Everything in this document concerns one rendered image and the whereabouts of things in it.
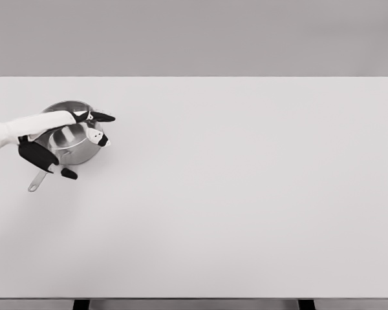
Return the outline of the silver steel pot with handle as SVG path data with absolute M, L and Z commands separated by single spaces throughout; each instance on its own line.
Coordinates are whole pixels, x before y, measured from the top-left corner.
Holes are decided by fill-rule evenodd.
M 42 113 L 67 110 L 70 112 L 90 111 L 93 108 L 81 101 L 62 101 L 55 103 Z M 104 135 L 102 126 L 97 121 L 85 121 L 48 130 L 35 142 L 51 151 L 59 160 L 60 174 L 65 178 L 76 180 L 78 165 L 89 161 L 102 148 L 98 143 Z M 38 189 L 48 172 L 39 169 L 38 174 L 28 187 L 29 192 Z

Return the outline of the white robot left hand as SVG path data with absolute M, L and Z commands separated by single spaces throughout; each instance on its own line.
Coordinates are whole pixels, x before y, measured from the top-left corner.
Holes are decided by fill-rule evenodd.
M 112 123 L 116 118 L 110 114 L 105 114 L 98 110 L 70 112 L 58 110 L 55 112 L 40 113 L 33 116 L 15 119 L 6 124 L 12 138 L 12 142 L 17 145 L 18 154 L 33 166 L 48 174 L 54 172 L 54 168 L 59 165 L 58 158 L 44 146 L 35 140 L 51 129 L 58 129 L 66 125 L 79 124 L 85 121 L 97 121 L 101 123 Z M 99 141 L 102 148 L 110 145 L 110 139 L 106 133 Z

